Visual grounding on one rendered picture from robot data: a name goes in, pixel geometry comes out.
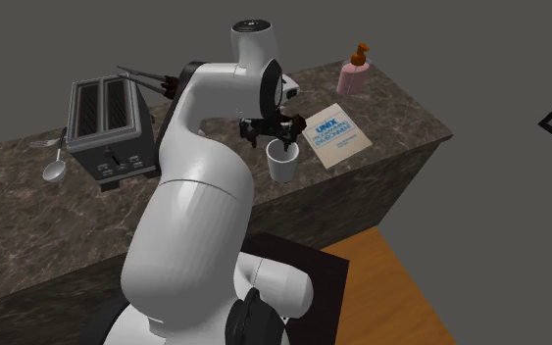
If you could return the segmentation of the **pink soap dispenser bottle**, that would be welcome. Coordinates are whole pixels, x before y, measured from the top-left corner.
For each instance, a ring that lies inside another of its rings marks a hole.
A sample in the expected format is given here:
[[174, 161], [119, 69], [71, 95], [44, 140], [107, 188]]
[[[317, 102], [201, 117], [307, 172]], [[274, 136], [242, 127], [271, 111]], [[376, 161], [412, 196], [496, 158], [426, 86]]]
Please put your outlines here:
[[336, 88], [338, 94], [356, 94], [364, 87], [371, 66], [366, 55], [369, 51], [367, 44], [359, 43], [356, 52], [342, 64]]

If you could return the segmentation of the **black robot stand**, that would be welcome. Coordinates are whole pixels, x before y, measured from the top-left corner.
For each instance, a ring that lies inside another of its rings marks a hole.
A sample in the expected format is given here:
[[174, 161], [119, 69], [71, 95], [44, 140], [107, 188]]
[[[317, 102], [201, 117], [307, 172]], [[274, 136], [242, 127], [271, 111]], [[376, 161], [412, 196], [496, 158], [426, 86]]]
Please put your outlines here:
[[[315, 288], [308, 314], [287, 323], [293, 345], [335, 345], [349, 262], [345, 259], [268, 233], [244, 240], [242, 251], [280, 260], [307, 271]], [[79, 345], [104, 345], [107, 332], [115, 324], [128, 301], [121, 288], [115, 289], [90, 319], [79, 337]]]

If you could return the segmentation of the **silver ladle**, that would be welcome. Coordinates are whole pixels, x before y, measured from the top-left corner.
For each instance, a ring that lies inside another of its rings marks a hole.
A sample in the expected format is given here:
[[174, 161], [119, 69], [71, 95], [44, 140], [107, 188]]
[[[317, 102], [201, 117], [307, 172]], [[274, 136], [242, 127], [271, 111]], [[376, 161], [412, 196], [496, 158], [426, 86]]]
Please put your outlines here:
[[42, 173], [42, 178], [47, 182], [58, 182], [62, 180], [66, 174], [66, 163], [63, 160], [62, 151], [63, 151], [63, 143], [65, 141], [66, 135], [67, 135], [67, 128], [64, 127], [61, 132], [60, 140], [58, 143], [57, 148], [57, 155], [56, 160], [52, 163], [50, 163]]

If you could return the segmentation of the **white cup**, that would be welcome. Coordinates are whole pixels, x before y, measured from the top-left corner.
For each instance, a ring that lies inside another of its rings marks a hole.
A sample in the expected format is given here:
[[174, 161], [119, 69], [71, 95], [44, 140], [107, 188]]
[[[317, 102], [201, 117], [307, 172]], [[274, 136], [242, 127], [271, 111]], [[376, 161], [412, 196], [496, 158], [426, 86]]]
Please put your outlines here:
[[299, 156], [298, 145], [291, 143], [284, 148], [283, 141], [274, 139], [267, 145], [266, 155], [272, 180], [278, 183], [289, 182], [294, 176]]

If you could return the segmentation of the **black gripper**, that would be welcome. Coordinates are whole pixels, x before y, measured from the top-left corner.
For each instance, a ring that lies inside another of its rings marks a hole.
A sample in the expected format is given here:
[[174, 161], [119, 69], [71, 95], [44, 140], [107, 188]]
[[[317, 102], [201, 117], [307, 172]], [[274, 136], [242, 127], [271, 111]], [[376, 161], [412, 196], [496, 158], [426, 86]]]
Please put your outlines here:
[[296, 142], [297, 136], [307, 127], [306, 120], [299, 114], [292, 117], [282, 115], [272, 115], [266, 119], [239, 120], [240, 137], [251, 143], [253, 148], [257, 147], [257, 137], [267, 135], [272, 137], [281, 137], [284, 151], [287, 152], [289, 146]]

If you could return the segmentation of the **white and blue book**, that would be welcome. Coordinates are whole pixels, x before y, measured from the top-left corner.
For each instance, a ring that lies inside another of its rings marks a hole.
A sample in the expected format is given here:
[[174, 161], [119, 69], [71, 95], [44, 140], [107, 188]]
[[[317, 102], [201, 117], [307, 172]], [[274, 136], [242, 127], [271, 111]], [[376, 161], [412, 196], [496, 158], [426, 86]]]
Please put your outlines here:
[[303, 135], [327, 170], [372, 145], [337, 103], [308, 118], [306, 125]]

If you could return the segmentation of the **silver two-slot toaster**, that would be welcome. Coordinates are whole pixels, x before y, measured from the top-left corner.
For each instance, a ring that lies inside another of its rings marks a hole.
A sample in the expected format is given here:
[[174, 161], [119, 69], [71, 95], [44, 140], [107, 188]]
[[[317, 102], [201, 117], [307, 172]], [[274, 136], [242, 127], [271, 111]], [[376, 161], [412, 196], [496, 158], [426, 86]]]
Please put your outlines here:
[[110, 75], [72, 84], [67, 150], [105, 192], [159, 175], [153, 117], [135, 82]]

